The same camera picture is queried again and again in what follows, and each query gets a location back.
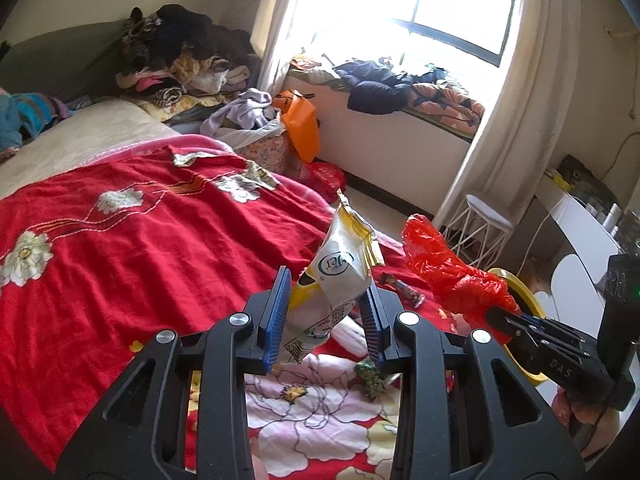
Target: orange bag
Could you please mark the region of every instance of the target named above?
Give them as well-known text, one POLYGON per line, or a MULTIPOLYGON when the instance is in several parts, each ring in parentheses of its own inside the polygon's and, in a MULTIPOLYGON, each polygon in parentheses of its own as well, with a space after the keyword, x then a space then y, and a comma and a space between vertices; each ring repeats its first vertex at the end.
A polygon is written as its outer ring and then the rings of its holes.
POLYGON ((486 311, 499 306, 520 315, 520 307, 502 278, 468 266, 422 215, 410 216, 402 231, 406 266, 420 276, 434 299, 452 314, 462 314, 471 328, 483 328, 500 344, 511 338, 486 322, 486 311))
POLYGON ((287 128, 289 139, 300 159, 303 162, 312 162, 320 150, 316 107, 296 90, 279 93, 274 97, 272 104, 282 112, 282 123, 287 128))

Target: snack bag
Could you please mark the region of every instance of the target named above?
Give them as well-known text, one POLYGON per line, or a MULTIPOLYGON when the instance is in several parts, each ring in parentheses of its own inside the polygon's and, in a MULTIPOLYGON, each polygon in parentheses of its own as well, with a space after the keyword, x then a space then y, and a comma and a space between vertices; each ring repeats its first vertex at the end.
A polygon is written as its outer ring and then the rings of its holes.
POLYGON ((384 265, 373 228, 338 190, 340 203, 316 257, 291 291, 278 362, 299 363, 329 339, 384 265))

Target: windowsill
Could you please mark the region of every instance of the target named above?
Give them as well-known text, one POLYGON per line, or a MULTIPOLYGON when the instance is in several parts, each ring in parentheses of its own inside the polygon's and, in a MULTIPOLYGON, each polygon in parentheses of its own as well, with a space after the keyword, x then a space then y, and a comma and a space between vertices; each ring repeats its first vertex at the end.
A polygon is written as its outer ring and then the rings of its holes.
MULTIPOLYGON (((343 92, 343 93, 348 93, 348 90, 350 88, 348 88, 345 84, 341 85, 341 86, 337 86, 334 84, 315 84, 315 83, 310 83, 308 80, 306 80, 304 77, 302 77, 302 73, 297 71, 297 70, 289 70, 289 76, 294 77, 296 79, 299 79, 300 81, 303 81, 309 85, 313 85, 313 86, 323 86, 323 87, 328 87, 331 90, 335 91, 335 92, 343 92)), ((429 116, 425 115, 425 114, 421 114, 420 112, 414 110, 413 108, 410 107, 405 107, 403 110, 400 110, 400 113, 404 113, 407 115, 411 115, 412 117, 415 117, 416 119, 420 120, 420 121, 424 121, 425 123, 429 123, 432 124, 433 126, 436 126, 437 128, 443 130, 444 132, 447 132, 448 134, 451 134, 461 140, 464 140, 465 142, 468 142, 469 144, 471 144, 471 141, 474 139, 475 134, 467 134, 465 132, 460 132, 459 130, 456 130, 455 128, 449 128, 448 126, 446 126, 445 124, 442 124, 436 120, 431 119, 429 116)))

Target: metal screw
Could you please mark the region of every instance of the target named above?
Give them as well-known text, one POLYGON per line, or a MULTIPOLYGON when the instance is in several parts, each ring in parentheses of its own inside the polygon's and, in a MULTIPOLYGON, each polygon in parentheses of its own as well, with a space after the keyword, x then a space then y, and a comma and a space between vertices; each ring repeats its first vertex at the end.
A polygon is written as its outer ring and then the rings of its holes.
POLYGON ((491 341, 491 335, 486 330, 474 330, 471 337, 479 343, 488 343, 491 341))
POLYGON ((170 343, 175 339, 175 332, 173 330, 162 330, 156 335, 156 341, 159 343, 170 343))
POLYGON ((405 325, 415 325, 420 321, 420 317, 415 312, 401 312, 398 319, 405 325))
POLYGON ((229 316, 229 323, 234 326, 241 326, 247 324, 249 322, 249 316, 244 312, 238 312, 237 314, 232 314, 229 316))

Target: red plastic bag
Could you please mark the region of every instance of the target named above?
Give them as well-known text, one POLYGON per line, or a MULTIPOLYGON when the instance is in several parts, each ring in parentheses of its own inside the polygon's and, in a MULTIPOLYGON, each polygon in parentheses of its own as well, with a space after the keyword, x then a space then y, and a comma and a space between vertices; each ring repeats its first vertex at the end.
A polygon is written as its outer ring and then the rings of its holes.
POLYGON ((499 306, 520 315, 507 283, 457 257, 438 230, 422 215, 411 216, 402 231, 407 266, 430 287, 434 299, 452 314, 462 314, 472 328, 491 333, 500 344, 511 338, 489 326, 486 311, 499 306))
POLYGON ((335 164, 328 162, 312 162, 303 164, 298 179, 301 184, 310 187, 324 198, 329 204, 338 198, 339 189, 347 186, 347 178, 344 172, 335 164))

